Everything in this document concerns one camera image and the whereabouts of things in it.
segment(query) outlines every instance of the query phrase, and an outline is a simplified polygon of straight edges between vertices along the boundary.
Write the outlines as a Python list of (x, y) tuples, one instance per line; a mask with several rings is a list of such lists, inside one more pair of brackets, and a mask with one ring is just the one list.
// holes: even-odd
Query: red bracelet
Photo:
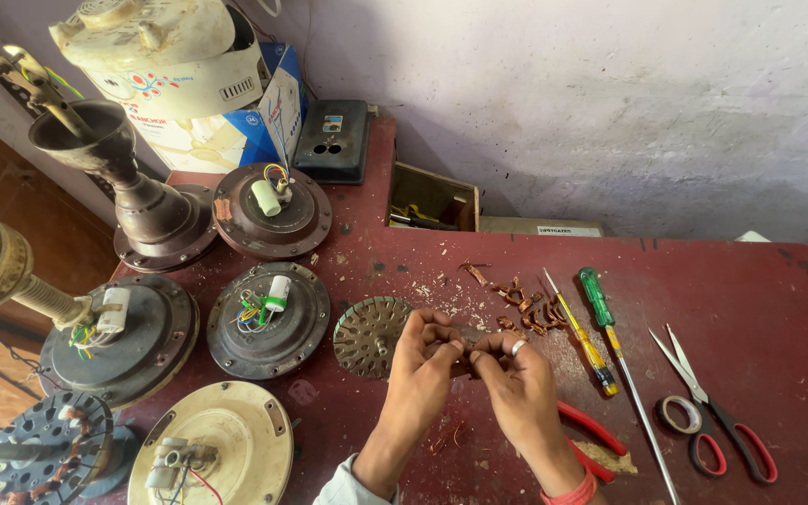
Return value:
[(544, 493), (544, 489), (542, 489), (541, 499), (544, 501), (545, 505), (585, 505), (588, 501), (591, 501), (596, 491), (597, 479), (595, 479), (594, 474), (591, 473), (591, 468), (585, 465), (584, 479), (574, 491), (557, 496), (556, 498), (550, 498)]

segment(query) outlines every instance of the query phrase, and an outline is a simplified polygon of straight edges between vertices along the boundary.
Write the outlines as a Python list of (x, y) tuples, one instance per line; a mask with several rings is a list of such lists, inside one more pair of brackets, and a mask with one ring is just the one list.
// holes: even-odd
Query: sleeve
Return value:
[[(320, 490), (320, 496), (313, 501), (313, 505), (388, 505), (389, 501), (382, 499), (367, 490), (351, 474), (351, 465), (358, 453), (346, 459), (338, 468), (332, 480)], [(395, 493), (391, 495), (391, 505), (398, 505), (400, 488), (395, 486)]]

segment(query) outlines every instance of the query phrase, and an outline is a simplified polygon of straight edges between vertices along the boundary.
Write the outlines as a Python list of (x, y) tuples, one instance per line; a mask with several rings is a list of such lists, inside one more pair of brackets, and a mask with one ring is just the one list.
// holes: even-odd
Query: label sticker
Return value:
[(230, 212), (230, 199), (219, 199), (214, 201), (214, 215), (218, 221), (227, 221), (232, 219)]
[(344, 116), (326, 116), (323, 119), (323, 131), (342, 131), (342, 118)]
[(600, 236), (600, 230), (568, 226), (538, 226), (538, 235)]

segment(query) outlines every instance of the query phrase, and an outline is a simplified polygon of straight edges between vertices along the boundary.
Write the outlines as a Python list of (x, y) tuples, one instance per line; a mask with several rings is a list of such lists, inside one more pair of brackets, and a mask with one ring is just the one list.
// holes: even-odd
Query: hand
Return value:
[(451, 377), (460, 373), (453, 367), (468, 344), (450, 326), (442, 312), (415, 310), (398, 339), (379, 422), (352, 466), (355, 479), (383, 499), (395, 492), (414, 445), (444, 407)]
[(550, 362), (523, 345), (514, 358), (516, 333), (480, 340), (469, 361), (488, 386), (491, 407), (510, 443), (522, 454), (549, 497), (574, 490), (584, 468), (567, 445), (556, 410), (556, 382)]

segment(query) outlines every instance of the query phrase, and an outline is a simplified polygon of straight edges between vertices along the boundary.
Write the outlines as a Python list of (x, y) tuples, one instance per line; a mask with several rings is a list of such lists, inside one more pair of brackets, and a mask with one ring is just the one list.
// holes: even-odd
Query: wooden table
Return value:
[[(470, 258), (492, 264), (481, 269), (490, 281), (509, 282), (518, 275), (529, 293), (545, 288), (541, 267), (547, 267), (598, 349), (609, 349), (604, 334), (592, 324), (591, 308), (577, 281), (578, 270), (591, 265), (610, 297), (616, 329), (645, 406), (652, 409), (663, 396), (689, 394), (647, 333), (650, 326), (667, 338), (664, 325), (669, 323), (701, 385), (759, 434), (778, 465), (777, 483), (757, 485), (720, 432), (716, 439), (727, 457), (728, 472), (710, 480), (691, 466), (687, 439), (673, 436), (655, 421), (681, 499), (808, 503), (808, 245), (389, 228), (384, 217), (394, 137), (394, 120), (374, 120), (364, 186), (324, 188), (334, 210), (332, 230), (312, 261), (307, 257), (301, 262), (326, 283), (333, 322), (343, 309), (370, 296), (398, 296), (417, 307), (439, 307), (460, 323), (492, 331), (498, 327), (497, 316), (517, 320), (514, 307), (458, 270)], [(170, 182), (194, 181), (213, 188), (220, 177), (174, 173)], [(196, 265), (169, 276), (195, 296), (202, 321), (207, 321), (223, 286), (256, 263), (220, 244)], [(121, 266), (115, 275), (131, 271)], [(535, 337), (533, 346), (553, 362), (561, 399), (599, 419), (631, 452), (637, 475), (619, 475), (603, 487), (611, 503), (667, 503), (666, 487), (628, 395), (601, 396), (570, 332), (555, 330), (549, 338)], [(605, 360), (615, 373), (611, 352)], [(230, 378), (212, 360), (201, 332), (192, 357), (173, 382), (121, 412), (119, 422), (143, 437), (182, 397)], [(622, 377), (618, 380), (624, 389)], [(300, 419), (295, 427), (298, 454), (282, 502), (309, 504), (336, 465), (363, 446), (378, 419), (387, 385), (342, 369), (330, 335), (298, 370), (259, 384), (281, 400), (290, 419)], [(452, 383), (442, 420), (461, 419), (465, 419), (465, 431), (458, 437), (462, 448), (447, 447), (441, 454), (431, 454), (429, 442), (417, 448), (400, 480), (402, 502), (539, 503), (540, 488), (501, 433), (485, 385), (465, 377)], [(442, 428), (442, 420), (433, 426), (433, 435)], [(575, 440), (598, 442), (568, 422), (567, 432)], [(126, 503), (126, 493), (87, 503)]]

